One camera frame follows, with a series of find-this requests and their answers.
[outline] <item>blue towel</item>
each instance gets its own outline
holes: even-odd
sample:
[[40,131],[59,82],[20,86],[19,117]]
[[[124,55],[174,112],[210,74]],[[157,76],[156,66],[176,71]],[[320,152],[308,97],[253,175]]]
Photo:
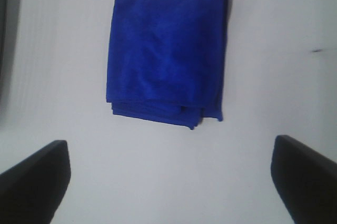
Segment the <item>blue towel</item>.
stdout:
[[115,0],[106,100],[113,114],[193,129],[222,117],[227,0]]

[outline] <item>dark mark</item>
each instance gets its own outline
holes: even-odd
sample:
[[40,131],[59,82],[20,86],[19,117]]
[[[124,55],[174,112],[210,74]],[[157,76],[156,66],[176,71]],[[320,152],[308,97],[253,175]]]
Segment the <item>dark mark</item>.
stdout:
[[311,52],[316,53],[316,52],[322,52],[323,49],[313,49]]

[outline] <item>black object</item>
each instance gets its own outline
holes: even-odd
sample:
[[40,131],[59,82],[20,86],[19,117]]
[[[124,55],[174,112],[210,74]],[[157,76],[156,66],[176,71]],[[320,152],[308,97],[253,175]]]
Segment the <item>black object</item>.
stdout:
[[295,223],[337,223],[336,163],[290,136],[277,136],[271,174]]
[[0,175],[0,223],[50,223],[70,181],[67,142],[56,140]]

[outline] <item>folded towel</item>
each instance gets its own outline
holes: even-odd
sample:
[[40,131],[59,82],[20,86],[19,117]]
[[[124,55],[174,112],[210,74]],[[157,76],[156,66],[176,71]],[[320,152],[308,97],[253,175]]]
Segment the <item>folded towel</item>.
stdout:
[[222,117],[227,0],[115,0],[106,100],[113,114],[193,129]]

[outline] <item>white surface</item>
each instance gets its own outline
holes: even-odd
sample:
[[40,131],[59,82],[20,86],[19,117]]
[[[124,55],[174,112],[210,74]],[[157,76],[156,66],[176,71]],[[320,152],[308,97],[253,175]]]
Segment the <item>white surface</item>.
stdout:
[[270,176],[274,138],[337,161],[336,0],[233,0],[225,120],[194,131],[112,115],[113,1],[21,0],[14,55],[6,38],[0,172],[66,139],[72,178],[53,224],[292,223]]

